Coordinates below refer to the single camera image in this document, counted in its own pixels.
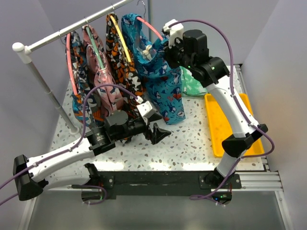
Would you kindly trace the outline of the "blue shark print shorts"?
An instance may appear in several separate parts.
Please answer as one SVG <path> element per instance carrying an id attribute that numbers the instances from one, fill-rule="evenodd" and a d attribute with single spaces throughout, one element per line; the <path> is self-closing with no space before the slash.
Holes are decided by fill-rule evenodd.
<path id="1" fill-rule="evenodd" d="M 129 13 L 121 18 L 122 33 L 134 56 L 135 68 L 151 102 L 168 125 L 185 119 L 182 101 L 181 69 L 171 68 L 165 60 L 166 36 L 149 41 L 142 31 L 140 15 Z"/>

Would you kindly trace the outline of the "pink wire hanger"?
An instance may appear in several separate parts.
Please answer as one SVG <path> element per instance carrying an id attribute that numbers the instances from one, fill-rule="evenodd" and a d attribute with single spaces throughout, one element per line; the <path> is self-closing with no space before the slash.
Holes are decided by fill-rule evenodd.
<path id="1" fill-rule="evenodd" d="M 142 4 L 144 7 L 144 14 L 143 17 L 137 16 L 136 19 L 138 21 L 140 21 L 141 23 L 143 23 L 144 25 L 146 25 L 149 28 L 150 32 L 153 32 L 160 41 L 163 41 L 163 37 L 160 35 L 160 33 L 145 19 L 146 13 L 147 13 L 147 8 L 146 8 L 146 4 L 143 0 L 138 0 L 137 1 L 137 5 Z"/>

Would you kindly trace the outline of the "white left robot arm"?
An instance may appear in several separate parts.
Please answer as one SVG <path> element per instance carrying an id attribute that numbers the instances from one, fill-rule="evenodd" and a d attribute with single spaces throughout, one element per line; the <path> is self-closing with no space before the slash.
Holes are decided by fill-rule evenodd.
<path id="1" fill-rule="evenodd" d="M 43 193 L 51 185 L 47 179 L 56 171 L 84 159 L 93 158 L 115 148 L 115 142 L 143 134 L 153 145 L 171 135 L 156 123 L 162 117 L 157 113 L 129 119 L 124 111 L 117 110 L 108 116 L 102 126 L 91 129 L 82 140 L 37 157 L 17 156 L 13 163 L 13 176 L 19 200 L 26 201 Z"/>

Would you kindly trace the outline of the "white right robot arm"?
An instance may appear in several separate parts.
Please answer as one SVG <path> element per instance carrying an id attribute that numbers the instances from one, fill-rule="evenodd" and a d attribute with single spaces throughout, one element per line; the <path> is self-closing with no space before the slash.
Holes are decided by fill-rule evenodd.
<path id="1" fill-rule="evenodd" d="M 224 61 L 209 55 L 207 36 L 201 30 L 169 30 L 164 34 L 169 36 L 168 44 L 164 47 L 169 66 L 188 69 L 193 78 L 214 97 L 230 123 L 233 133 L 222 142 L 224 155 L 210 173 L 214 184 L 225 188 L 231 182 L 230 175 L 235 170 L 237 160 L 268 128 L 258 123 L 238 96 Z"/>

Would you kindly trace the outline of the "green white tie-dye shorts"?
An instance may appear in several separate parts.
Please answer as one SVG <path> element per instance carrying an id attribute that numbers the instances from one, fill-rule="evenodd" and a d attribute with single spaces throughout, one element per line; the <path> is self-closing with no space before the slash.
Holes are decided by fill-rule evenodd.
<path id="1" fill-rule="evenodd" d="M 181 67 L 181 90 L 185 96 L 201 97 L 204 96 L 208 91 L 201 85 L 199 81 L 192 77 L 191 72 Z"/>

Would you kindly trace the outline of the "orange black camouflage shorts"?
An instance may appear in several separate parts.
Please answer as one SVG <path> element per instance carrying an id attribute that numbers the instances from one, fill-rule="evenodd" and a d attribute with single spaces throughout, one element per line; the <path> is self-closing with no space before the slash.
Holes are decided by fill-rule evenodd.
<path id="1" fill-rule="evenodd" d="M 110 15 L 115 17 L 117 23 L 118 17 L 115 13 L 110 13 L 106 16 L 106 55 L 111 67 L 112 76 L 117 85 L 143 98 L 144 90 L 134 65 L 134 56 L 128 49 L 131 57 L 131 63 L 129 63 Z"/>

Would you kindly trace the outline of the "pink patterned shorts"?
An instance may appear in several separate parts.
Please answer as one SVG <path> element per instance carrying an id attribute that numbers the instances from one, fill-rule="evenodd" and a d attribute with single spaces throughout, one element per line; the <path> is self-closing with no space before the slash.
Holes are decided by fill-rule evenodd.
<path id="1" fill-rule="evenodd" d="M 95 52 L 85 29 L 86 26 L 82 27 L 83 46 L 86 49 L 88 67 L 94 73 L 94 86 L 101 84 L 105 85 L 104 87 L 97 89 L 96 92 L 101 101 L 101 115 L 102 117 L 107 117 L 113 111 L 120 110 L 123 107 L 124 99 L 120 93 L 120 90 L 113 86 L 115 84 L 115 80 L 112 76 L 111 67 L 104 51 L 103 42 L 99 35 L 96 33 L 95 29 L 90 25 L 88 26 L 91 29 L 96 46 L 100 52 L 101 59 L 103 60 L 105 66 L 104 69 L 99 69 L 99 64 L 97 62 Z"/>

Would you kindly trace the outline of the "navy orange patterned shorts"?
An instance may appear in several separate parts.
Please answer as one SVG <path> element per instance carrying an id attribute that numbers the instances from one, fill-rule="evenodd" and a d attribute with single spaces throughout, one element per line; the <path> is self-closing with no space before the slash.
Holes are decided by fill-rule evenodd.
<path id="1" fill-rule="evenodd" d="M 103 122 L 101 117 L 101 101 L 97 93 L 92 93 L 83 112 L 83 102 L 89 91 L 94 87 L 94 74 L 89 69 L 86 49 L 76 31 L 71 32 L 71 62 L 78 95 L 72 93 L 72 110 L 76 119 L 83 121 L 85 115 L 86 126 L 89 128 L 100 126 Z"/>

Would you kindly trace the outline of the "yellow hanger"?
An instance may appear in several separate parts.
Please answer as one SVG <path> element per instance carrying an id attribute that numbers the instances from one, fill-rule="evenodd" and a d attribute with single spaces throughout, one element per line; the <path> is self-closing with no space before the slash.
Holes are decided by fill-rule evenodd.
<path id="1" fill-rule="evenodd" d="M 125 53 L 126 59 L 127 59 L 127 61 L 129 63 L 131 63 L 131 57 L 130 57 L 127 45 L 125 43 L 125 39 L 124 39 L 124 37 L 122 35 L 122 32 L 121 32 L 121 30 L 120 30 L 120 28 L 118 26 L 118 23 L 117 23 L 117 21 L 116 21 L 116 19 L 115 19 L 115 17 L 113 15 L 110 15 L 110 19 L 111 19 L 111 21 L 112 21 L 112 23 L 113 23 L 113 25 L 115 27 L 115 30 L 116 30 L 116 32 L 117 32 L 117 34 L 119 36 L 119 39 L 120 39 L 121 44 L 122 44 L 122 47 L 124 49 L 124 53 Z"/>

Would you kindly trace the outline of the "green hanger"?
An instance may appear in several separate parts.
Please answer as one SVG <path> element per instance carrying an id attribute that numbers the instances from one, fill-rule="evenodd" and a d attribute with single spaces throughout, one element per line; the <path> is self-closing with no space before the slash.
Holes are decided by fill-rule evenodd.
<path id="1" fill-rule="evenodd" d="M 105 66 L 104 66 L 103 60 L 101 59 L 100 52 L 99 52 L 99 50 L 98 50 L 98 48 L 96 46 L 96 43 L 95 43 L 94 37 L 92 35 L 91 29 L 90 29 L 90 27 L 88 25 L 85 27 L 85 29 L 87 31 L 87 34 L 88 34 L 88 36 L 90 38 L 90 41 L 91 41 L 91 45 L 92 45 L 93 50 L 95 52 L 95 55 L 96 55 L 96 58 L 97 58 L 97 62 L 99 64 L 99 69 L 104 69 Z"/>

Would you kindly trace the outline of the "pink hanger with shorts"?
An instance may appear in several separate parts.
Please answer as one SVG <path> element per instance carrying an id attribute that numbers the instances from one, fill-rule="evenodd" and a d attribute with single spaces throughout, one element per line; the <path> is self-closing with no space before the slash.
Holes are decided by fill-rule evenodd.
<path id="1" fill-rule="evenodd" d="M 69 72 L 69 77 L 71 80 L 71 86 L 72 86 L 72 91 L 75 96 L 78 95 L 78 91 L 76 88 L 75 84 L 75 78 L 74 78 L 74 73 L 73 73 L 73 64 L 71 62 L 71 33 L 68 33 L 66 36 L 66 57 L 67 57 L 67 66 L 68 66 L 68 72 Z"/>

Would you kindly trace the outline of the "yellow plastic tray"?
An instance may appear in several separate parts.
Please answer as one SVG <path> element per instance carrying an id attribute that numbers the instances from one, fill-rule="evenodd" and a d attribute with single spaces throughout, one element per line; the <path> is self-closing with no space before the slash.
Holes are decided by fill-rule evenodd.
<path id="1" fill-rule="evenodd" d="M 239 95 L 249 112 L 253 115 L 247 94 L 240 93 Z M 232 134 L 232 129 L 225 114 L 214 97 L 207 93 L 204 96 L 204 100 L 207 111 L 208 126 L 211 134 L 213 154 L 215 157 L 221 158 L 224 154 L 222 141 Z M 250 149 L 247 150 L 245 156 L 261 154 L 264 154 L 264 148 L 262 141 L 258 139 L 255 143 L 253 143 Z"/>

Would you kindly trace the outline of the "silver clothes rack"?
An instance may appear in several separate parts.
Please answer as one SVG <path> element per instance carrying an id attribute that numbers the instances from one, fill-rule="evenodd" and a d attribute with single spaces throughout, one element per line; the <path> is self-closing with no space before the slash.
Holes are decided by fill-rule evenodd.
<path id="1" fill-rule="evenodd" d="M 50 99 L 50 101 L 52 102 L 52 104 L 54 105 L 55 109 L 57 110 L 57 112 L 59 113 L 59 115 L 62 117 L 62 119 L 65 121 L 65 123 L 67 124 L 68 128 L 69 128 L 69 133 L 72 136 L 76 136 L 80 133 L 80 129 L 75 126 L 73 124 L 73 122 L 71 121 L 71 119 L 69 118 L 69 116 L 67 115 L 67 113 L 64 111 L 62 105 L 59 103 L 59 101 L 57 100 L 56 96 L 54 95 L 54 93 L 52 92 L 52 90 L 50 89 L 50 87 L 48 86 L 48 84 L 46 83 L 46 81 L 44 80 L 44 78 L 42 77 L 41 73 L 38 71 L 37 67 L 35 66 L 35 64 L 33 63 L 30 55 L 58 40 L 61 39 L 63 36 L 69 34 L 70 32 L 79 29 L 81 27 L 83 27 L 86 24 L 89 24 L 127 4 L 129 4 L 131 1 L 130 0 L 121 0 L 119 2 L 116 2 L 114 4 L 111 4 L 110 6 L 95 12 L 67 27 L 64 27 L 42 39 L 40 39 L 39 41 L 26 46 L 23 43 L 20 42 L 16 42 L 12 45 L 12 50 L 18 55 L 18 57 L 20 58 L 20 60 L 28 67 L 28 69 L 30 70 L 30 72 L 32 73 L 32 75 L 34 76 L 34 78 L 37 80 L 38 84 L 41 86 L 41 88 L 43 89 L 44 93 L 48 96 L 48 98 Z"/>

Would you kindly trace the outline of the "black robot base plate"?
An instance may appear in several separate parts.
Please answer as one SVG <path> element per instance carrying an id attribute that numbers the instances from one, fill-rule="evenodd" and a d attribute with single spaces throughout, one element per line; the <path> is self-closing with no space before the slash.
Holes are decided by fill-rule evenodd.
<path id="1" fill-rule="evenodd" d="M 116 199 L 117 196 L 205 196 L 226 204 L 232 199 L 232 191 L 240 189 L 241 179 L 234 173 L 221 185 L 221 179 L 212 171 L 99 171 L 92 163 L 86 164 L 89 180 L 72 185 L 82 189 L 82 200 Z"/>

